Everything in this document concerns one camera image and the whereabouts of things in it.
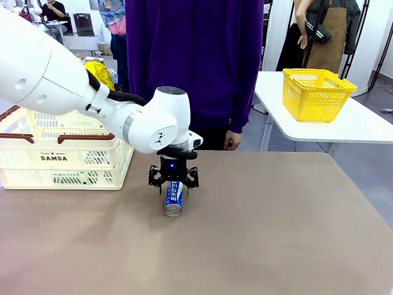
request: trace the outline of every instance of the black shirt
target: black shirt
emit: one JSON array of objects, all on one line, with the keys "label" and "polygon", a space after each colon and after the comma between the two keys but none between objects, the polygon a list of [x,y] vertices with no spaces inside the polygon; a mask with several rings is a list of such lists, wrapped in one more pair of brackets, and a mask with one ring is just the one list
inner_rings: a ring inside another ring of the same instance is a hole
[{"label": "black shirt", "polygon": [[[54,8],[57,10],[61,11],[62,13],[66,14],[66,10],[64,9],[64,5],[60,2],[55,2],[52,4]],[[44,4],[42,6],[42,16],[48,18],[48,22],[51,22],[52,20],[62,20],[61,17],[59,17],[53,10],[50,10],[48,8],[48,4]]]}]

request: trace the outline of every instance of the brown apron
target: brown apron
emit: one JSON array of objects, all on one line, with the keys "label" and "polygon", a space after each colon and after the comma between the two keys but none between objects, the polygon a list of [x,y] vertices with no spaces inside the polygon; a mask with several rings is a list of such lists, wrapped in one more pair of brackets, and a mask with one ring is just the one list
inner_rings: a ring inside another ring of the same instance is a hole
[{"label": "brown apron", "polygon": [[326,43],[314,43],[307,64],[308,69],[328,69],[333,73],[338,73],[346,40],[348,1],[346,7],[332,7],[332,0],[330,0],[323,26],[332,38]]}]

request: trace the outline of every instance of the yellow plastic bag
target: yellow plastic bag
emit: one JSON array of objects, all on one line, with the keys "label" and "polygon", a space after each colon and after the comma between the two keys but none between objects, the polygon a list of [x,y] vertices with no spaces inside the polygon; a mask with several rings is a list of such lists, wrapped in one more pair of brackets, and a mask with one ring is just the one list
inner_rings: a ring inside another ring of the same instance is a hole
[{"label": "yellow plastic bag", "polygon": [[89,61],[85,64],[85,68],[89,70],[101,83],[105,84],[109,89],[115,90],[112,76],[104,64],[98,61]]}]

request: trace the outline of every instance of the pink cloth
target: pink cloth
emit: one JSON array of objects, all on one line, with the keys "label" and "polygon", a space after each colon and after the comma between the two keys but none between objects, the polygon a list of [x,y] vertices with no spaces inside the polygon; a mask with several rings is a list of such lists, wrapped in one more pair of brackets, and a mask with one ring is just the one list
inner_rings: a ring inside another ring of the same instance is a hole
[{"label": "pink cloth", "polygon": [[123,37],[126,32],[125,16],[121,20],[119,20],[118,22],[109,25],[109,31],[111,31],[111,33],[113,35],[119,35],[119,36]]}]

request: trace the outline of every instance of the plastic basket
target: plastic basket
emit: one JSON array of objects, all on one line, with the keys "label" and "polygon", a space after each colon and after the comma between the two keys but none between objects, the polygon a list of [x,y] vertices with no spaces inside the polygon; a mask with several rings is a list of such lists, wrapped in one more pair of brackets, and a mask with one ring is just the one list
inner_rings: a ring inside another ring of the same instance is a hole
[{"label": "plastic basket", "polygon": [[282,100],[298,121],[331,122],[357,87],[324,69],[285,69]]},{"label": "plastic basket", "polygon": [[122,188],[133,149],[100,121],[14,106],[0,116],[0,180],[5,189]]}]

